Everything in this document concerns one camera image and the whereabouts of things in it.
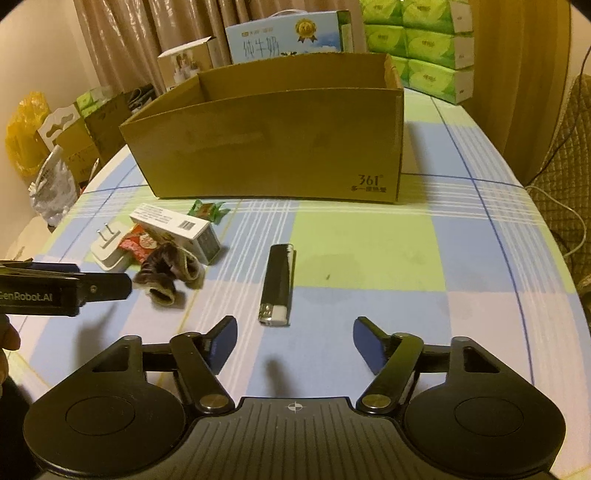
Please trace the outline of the person's hand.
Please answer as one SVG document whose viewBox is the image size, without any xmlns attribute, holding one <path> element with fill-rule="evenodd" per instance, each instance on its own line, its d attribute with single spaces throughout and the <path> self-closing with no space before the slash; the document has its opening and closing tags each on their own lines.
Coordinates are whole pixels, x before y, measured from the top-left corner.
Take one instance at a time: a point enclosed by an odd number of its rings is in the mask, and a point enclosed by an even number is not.
<svg viewBox="0 0 591 480">
<path fill-rule="evenodd" d="M 0 320 L 0 385 L 3 385 L 9 376 L 9 364 L 5 350 L 17 351 L 21 346 L 21 338 L 18 331 L 10 323 L 7 315 L 2 314 Z"/>
</svg>

